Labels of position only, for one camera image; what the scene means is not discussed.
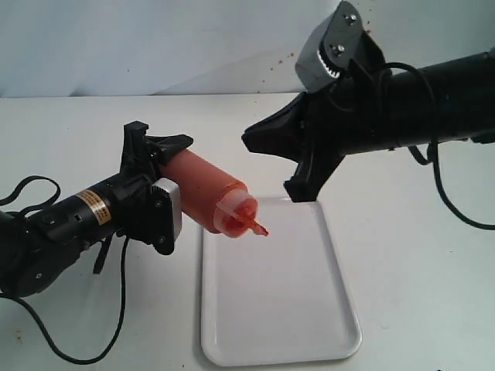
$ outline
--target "white plastic tray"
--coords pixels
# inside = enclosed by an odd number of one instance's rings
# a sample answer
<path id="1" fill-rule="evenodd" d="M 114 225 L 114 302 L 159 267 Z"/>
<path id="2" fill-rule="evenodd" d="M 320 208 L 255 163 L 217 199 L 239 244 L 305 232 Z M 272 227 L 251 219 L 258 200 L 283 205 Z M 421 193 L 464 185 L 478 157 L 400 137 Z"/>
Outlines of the white plastic tray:
<path id="1" fill-rule="evenodd" d="M 353 355 L 361 331 L 320 204 L 258 201 L 269 237 L 204 232 L 204 353 L 219 366 Z"/>

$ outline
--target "label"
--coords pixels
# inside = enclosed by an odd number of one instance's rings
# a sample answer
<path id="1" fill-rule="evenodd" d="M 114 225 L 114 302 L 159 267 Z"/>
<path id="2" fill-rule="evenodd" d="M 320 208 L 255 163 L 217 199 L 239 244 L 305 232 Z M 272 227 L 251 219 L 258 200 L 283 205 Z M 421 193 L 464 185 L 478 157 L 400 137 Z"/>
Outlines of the label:
<path id="1" fill-rule="evenodd" d="M 77 193 L 76 197 L 82 199 L 86 205 L 89 206 L 94 216 L 96 216 L 98 224 L 101 226 L 111 220 L 110 210 L 103 199 L 95 192 L 90 189 L 85 189 L 84 191 Z"/>

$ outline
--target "white tabletop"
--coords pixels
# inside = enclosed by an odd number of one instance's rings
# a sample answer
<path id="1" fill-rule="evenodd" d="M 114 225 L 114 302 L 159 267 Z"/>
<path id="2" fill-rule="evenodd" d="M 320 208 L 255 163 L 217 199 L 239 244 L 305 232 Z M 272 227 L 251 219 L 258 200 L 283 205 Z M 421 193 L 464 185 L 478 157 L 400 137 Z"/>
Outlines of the white tabletop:
<path id="1" fill-rule="evenodd" d="M 150 124 L 150 134 L 185 133 L 192 149 L 244 180 L 255 195 L 282 196 L 295 164 L 253 155 L 243 130 L 292 94 L 198 97 L 34 98 L 0 100 L 0 195 L 31 174 L 57 180 L 69 196 L 118 170 L 122 126 Z M 452 143 L 440 151 L 445 187 L 469 216 L 495 223 L 495 146 Z M 12 208 L 48 196 L 30 186 Z M 407 150 L 346 158 L 319 197 L 336 241 L 363 329 L 344 362 L 272 366 L 290 370 L 461 370 L 495 365 L 495 233 L 459 222 L 436 194 L 429 167 Z M 114 243 L 100 276 L 97 248 L 29 302 L 62 350 L 89 358 L 107 344 L 117 321 Z M 108 357 L 85 369 L 218 369 L 199 345 L 200 230 L 186 218 L 170 257 L 132 243 L 128 310 Z M 79 369 L 51 353 L 23 309 L 0 302 L 2 369 Z"/>

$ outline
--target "white wall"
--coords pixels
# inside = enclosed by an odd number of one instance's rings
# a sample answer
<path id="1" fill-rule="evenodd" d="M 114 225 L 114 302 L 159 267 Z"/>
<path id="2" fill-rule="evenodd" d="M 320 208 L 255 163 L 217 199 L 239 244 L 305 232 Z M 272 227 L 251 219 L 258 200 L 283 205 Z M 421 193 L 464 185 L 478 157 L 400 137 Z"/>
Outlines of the white wall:
<path id="1" fill-rule="evenodd" d="M 1 0 L 0 96 L 297 91 L 297 53 L 337 2 Z M 495 46 L 491 0 L 353 3 L 388 60 Z"/>

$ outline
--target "sauce bottle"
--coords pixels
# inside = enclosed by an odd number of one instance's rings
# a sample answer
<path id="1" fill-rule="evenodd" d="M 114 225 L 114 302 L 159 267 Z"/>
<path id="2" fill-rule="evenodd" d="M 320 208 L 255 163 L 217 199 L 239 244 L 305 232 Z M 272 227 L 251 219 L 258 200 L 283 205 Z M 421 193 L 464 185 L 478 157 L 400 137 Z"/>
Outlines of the sauce bottle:
<path id="1" fill-rule="evenodd" d="M 179 185 L 183 212 L 211 233 L 235 238 L 251 229 L 268 235 L 255 221 L 258 201 L 246 185 L 188 149 L 163 166 L 162 174 Z"/>

